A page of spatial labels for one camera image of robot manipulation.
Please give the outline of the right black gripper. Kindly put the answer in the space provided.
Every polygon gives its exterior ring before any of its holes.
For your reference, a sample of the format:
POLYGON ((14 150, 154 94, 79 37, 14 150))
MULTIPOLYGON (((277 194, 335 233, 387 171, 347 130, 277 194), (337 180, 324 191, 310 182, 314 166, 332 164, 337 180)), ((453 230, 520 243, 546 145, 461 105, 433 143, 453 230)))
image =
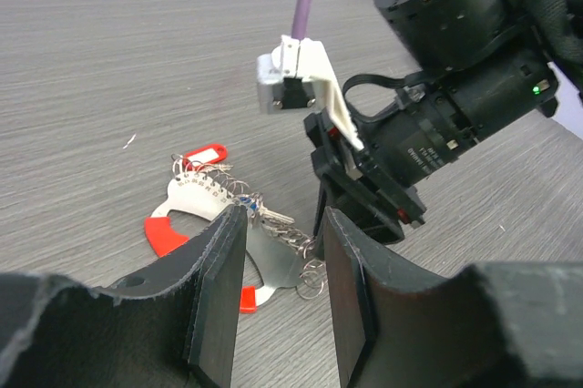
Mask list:
POLYGON ((304 126, 315 146, 318 207, 340 209, 382 244, 402 241, 404 224, 424 223, 419 181, 529 112, 552 117, 557 108, 557 77, 528 48, 498 52, 476 67, 439 78, 424 71, 402 79, 358 74, 342 92, 361 85, 396 93, 394 102, 373 116, 347 107, 362 149, 342 138, 324 113, 309 115, 304 126))

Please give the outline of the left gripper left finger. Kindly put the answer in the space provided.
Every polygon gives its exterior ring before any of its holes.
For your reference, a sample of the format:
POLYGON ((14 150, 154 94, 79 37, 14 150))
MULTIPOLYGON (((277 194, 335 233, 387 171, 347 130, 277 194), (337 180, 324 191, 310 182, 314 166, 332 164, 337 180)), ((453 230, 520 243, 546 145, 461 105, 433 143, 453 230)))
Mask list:
POLYGON ((230 206, 182 246, 112 285, 1 277, 4 387, 227 387, 247 214, 230 206))

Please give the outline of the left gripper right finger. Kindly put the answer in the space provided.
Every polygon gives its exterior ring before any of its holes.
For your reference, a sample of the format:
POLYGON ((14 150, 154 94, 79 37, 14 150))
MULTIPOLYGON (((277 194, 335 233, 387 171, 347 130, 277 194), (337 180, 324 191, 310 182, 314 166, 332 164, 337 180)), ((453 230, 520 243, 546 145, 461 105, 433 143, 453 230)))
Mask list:
POLYGON ((322 224, 344 387, 579 387, 582 266, 477 262, 452 278, 322 224))

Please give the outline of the grey keyring holder red handle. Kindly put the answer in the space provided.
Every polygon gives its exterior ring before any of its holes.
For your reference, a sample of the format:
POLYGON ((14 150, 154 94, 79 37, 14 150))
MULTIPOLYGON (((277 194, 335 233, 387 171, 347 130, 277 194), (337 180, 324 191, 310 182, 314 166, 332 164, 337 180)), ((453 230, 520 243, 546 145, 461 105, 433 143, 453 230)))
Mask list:
POLYGON ((245 286, 240 294, 240 312, 253 313, 278 289, 294 289, 304 300, 323 292, 324 262, 313 254, 314 238, 295 225, 295 220, 268 209, 259 191, 234 178, 230 168, 181 172, 167 186, 167 198, 144 220, 150 247, 166 256, 185 244, 189 237, 172 228, 170 214, 179 212, 208 222, 228 206, 241 206, 238 196, 253 196, 261 203, 259 214, 247 214, 246 252, 261 278, 261 286, 245 286))

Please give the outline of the red capped key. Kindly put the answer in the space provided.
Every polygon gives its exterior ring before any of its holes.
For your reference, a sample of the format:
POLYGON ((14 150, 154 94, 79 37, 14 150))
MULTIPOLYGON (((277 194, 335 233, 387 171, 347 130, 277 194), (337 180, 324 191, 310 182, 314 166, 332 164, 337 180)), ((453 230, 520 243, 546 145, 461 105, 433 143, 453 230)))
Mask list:
POLYGON ((204 169, 230 168, 229 165, 222 165, 228 156, 227 147, 214 143, 197 148, 184 155, 173 154, 172 170, 178 175, 181 172, 201 171, 204 169))

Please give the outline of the blue key tag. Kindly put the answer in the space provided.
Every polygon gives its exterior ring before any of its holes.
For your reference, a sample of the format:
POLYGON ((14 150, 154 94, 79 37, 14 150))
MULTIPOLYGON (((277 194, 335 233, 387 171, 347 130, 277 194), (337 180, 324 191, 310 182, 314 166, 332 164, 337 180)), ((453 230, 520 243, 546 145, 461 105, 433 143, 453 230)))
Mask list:
POLYGON ((235 198, 237 203, 241 206, 244 206, 247 210, 247 214, 250 217, 254 217, 259 214, 259 210, 261 208, 261 203, 258 201, 256 197, 253 196, 238 196, 235 198))

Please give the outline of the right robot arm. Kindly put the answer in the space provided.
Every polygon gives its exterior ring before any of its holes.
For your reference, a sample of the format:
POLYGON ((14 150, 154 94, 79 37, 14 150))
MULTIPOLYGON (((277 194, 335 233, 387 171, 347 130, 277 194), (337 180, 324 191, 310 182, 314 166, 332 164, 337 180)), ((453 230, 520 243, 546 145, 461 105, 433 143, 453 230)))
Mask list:
POLYGON ((351 144, 332 112, 309 115, 319 209, 341 210, 371 238, 400 242, 424 223, 417 183, 531 111, 557 111, 557 72, 582 84, 582 0, 374 0, 419 70, 358 74, 345 89, 395 92, 375 115, 348 110, 351 144))

